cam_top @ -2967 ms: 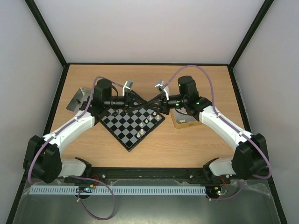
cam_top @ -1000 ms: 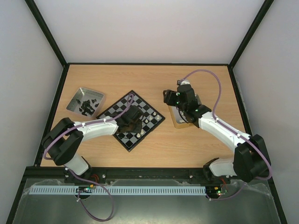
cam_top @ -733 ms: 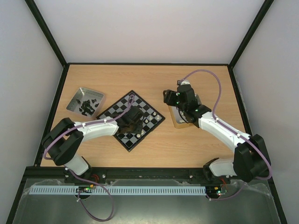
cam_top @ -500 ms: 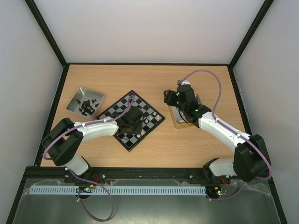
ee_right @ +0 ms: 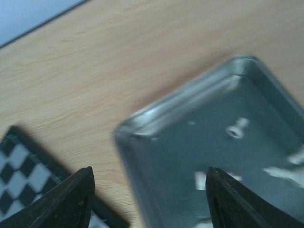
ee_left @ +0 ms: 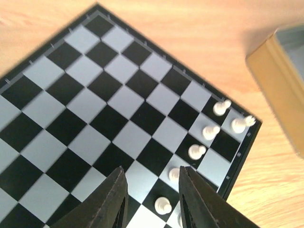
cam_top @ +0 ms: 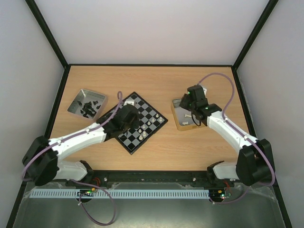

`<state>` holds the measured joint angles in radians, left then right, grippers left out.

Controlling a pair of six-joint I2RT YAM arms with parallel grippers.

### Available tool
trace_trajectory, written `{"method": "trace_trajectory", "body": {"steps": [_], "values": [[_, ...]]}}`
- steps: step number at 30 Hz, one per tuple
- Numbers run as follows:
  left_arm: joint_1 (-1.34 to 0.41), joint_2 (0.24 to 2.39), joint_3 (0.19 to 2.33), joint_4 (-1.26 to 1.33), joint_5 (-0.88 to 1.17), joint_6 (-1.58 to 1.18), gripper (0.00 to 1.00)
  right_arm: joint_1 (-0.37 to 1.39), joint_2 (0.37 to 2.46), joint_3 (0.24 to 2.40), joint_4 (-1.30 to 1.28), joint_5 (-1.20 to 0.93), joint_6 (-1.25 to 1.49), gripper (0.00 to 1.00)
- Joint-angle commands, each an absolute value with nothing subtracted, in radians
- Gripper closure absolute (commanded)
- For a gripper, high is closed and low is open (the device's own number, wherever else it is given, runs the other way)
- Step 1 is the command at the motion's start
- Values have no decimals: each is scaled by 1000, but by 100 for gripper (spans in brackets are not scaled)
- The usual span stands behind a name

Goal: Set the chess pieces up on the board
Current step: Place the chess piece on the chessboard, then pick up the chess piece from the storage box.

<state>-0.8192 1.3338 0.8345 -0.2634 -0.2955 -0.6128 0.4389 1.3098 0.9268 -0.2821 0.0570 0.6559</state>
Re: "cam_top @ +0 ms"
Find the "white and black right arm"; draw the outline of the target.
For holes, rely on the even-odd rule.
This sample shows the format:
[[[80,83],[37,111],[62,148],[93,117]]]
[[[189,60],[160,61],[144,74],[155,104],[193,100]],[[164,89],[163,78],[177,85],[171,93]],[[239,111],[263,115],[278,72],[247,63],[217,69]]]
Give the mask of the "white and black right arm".
[[[202,86],[187,89],[180,107],[191,112],[200,124],[218,133],[238,154],[236,162],[219,161],[208,167],[207,180],[218,186],[224,179],[238,180],[251,186],[260,183],[271,186],[275,182],[275,168],[271,144],[246,133],[233,123],[216,104],[209,104]]]

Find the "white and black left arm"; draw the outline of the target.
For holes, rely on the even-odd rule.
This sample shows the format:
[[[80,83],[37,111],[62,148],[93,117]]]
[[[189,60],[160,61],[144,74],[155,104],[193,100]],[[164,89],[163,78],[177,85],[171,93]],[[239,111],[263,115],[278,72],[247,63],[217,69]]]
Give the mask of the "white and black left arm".
[[[116,138],[138,126],[137,108],[126,104],[108,118],[101,117],[75,133],[53,139],[37,137],[22,159],[22,175],[28,176],[28,180],[36,186],[60,179],[85,180],[89,173],[89,165],[84,161],[70,162],[64,159],[81,149]]]

